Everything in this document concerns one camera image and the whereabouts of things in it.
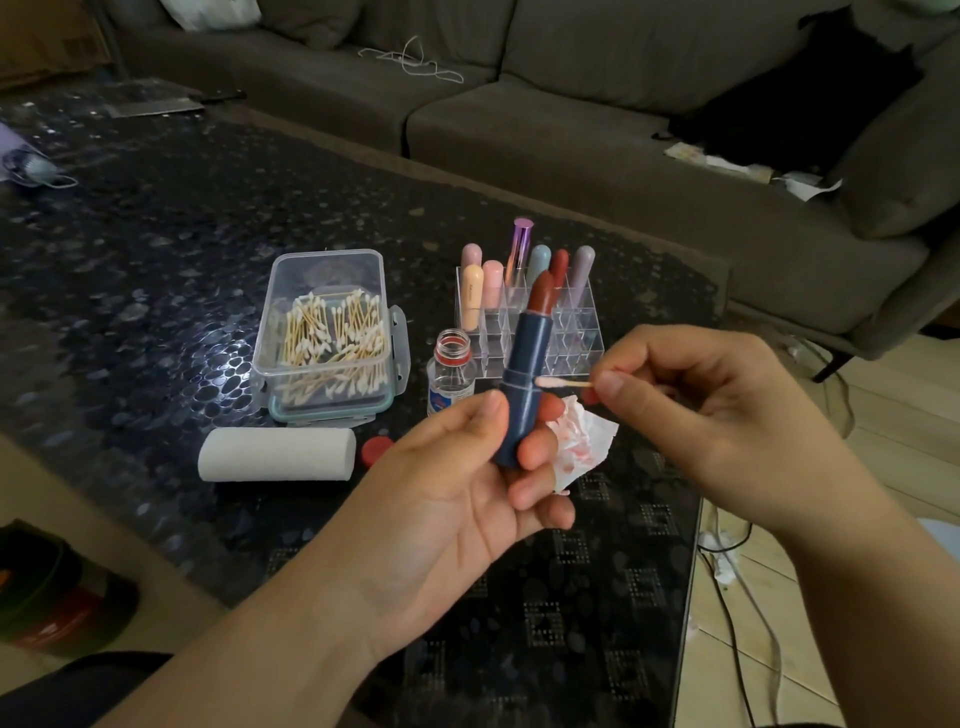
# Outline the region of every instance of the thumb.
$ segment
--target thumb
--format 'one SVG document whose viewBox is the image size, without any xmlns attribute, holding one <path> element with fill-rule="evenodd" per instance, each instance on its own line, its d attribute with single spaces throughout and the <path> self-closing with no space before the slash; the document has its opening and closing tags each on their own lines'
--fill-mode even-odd
<svg viewBox="0 0 960 728">
<path fill-rule="evenodd" d="M 600 401 L 678 465 L 701 450 L 707 418 L 671 400 L 653 384 L 613 370 L 599 374 L 594 389 Z"/>
<path fill-rule="evenodd" d="M 419 448 L 418 477 L 436 497 L 459 493 L 486 465 L 507 434 L 509 407 L 499 390 L 490 390 L 469 421 Z"/>
</svg>

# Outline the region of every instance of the red lipstick tube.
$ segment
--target red lipstick tube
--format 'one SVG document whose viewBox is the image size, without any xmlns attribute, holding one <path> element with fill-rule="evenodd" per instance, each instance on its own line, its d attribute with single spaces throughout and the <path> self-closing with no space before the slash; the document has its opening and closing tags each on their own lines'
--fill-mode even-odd
<svg viewBox="0 0 960 728">
<path fill-rule="evenodd" d="M 516 323 L 514 347 L 503 372 L 503 381 L 500 382 L 500 391 L 510 404 L 510 424 L 500 449 L 493 457 L 493 462 L 504 468 L 520 467 L 516 448 L 537 424 L 542 390 L 534 383 L 534 379 L 542 374 L 543 360 L 553 332 L 553 320 L 550 318 L 553 296 L 553 276 L 549 271 L 543 271 L 530 291 L 527 310 L 520 314 Z"/>
</svg>

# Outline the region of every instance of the small glass bottle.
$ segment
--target small glass bottle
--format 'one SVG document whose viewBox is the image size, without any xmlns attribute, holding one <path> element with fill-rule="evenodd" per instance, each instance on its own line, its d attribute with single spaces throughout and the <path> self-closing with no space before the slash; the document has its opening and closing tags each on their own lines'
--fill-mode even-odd
<svg viewBox="0 0 960 728">
<path fill-rule="evenodd" d="M 440 332 L 433 359 L 426 365 L 426 379 L 430 389 L 427 417 L 473 394 L 477 363 L 470 355 L 470 340 L 464 331 L 445 328 Z"/>
</svg>

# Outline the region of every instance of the lipstick-stained tissue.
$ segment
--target lipstick-stained tissue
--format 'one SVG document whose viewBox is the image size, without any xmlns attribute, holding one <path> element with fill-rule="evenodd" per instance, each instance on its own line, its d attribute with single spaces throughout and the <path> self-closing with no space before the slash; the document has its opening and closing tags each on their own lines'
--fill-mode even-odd
<svg viewBox="0 0 960 728">
<path fill-rule="evenodd" d="M 547 426 L 560 441 L 560 449 L 553 459 L 553 472 L 557 479 L 554 492 L 561 496 L 569 494 L 566 488 L 570 483 L 607 459 L 613 436 L 620 427 L 587 412 L 575 395 L 564 397 L 563 415 Z"/>
</svg>

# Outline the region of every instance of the black cable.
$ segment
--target black cable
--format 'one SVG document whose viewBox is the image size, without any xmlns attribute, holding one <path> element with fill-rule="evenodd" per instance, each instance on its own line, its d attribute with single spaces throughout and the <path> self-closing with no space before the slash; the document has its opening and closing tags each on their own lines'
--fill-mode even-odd
<svg viewBox="0 0 960 728">
<path fill-rule="evenodd" d="M 747 531 L 747 539 L 750 538 L 750 531 Z M 707 555 L 704 553 L 708 549 L 700 547 L 700 558 L 704 560 L 704 563 L 707 565 L 707 568 L 710 572 L 710 581 L 713 582 L 713 588 L 717 592 L 717 596 L 720 599 L 720 606 L 723 607 L 724 616 L 727 618 L 727 626 L 730 627 L 730 641 L 733 648 L 733 661 L 736 664 L 736 681 L 740 685 L 740 694 L 743 696 L 743 704 L 747 707 L 747 717 L 750 719 L 751 728 L 756 728 L 756 722 L 754 721 L 754 711 L 750 707 L 750 698 L 747 697 L 747 685 L 743 681 L 743 668 L 740 666 L 740 650 L 736 646 L 736 628 L 733 626 L 733 617 L 730 614 L 730 608 L 727 606 L 727 600 L 723 597 L 723 590 L 720 588 L 720 582 L 716 580 L 716 576 L 713 572 L 713 564 L 710 563 L 710 560 L 707 558 Z"/>
<path fill-rule="evenodd" d="M 747 523 L 747 535 L 743 537 L 741 541 L 738 541 L 733 546 L 727 546 L 726 548 L 707 548 L 706 546 L 700 546 L 701 551 L 706 551 L 707 553 L 727 553 L 728 551 L 733 551 L 735 548 L 740 548 L 748 541 L 750 537 L 754 535 L 754 525 L 752 523 Z"/>
</svg>

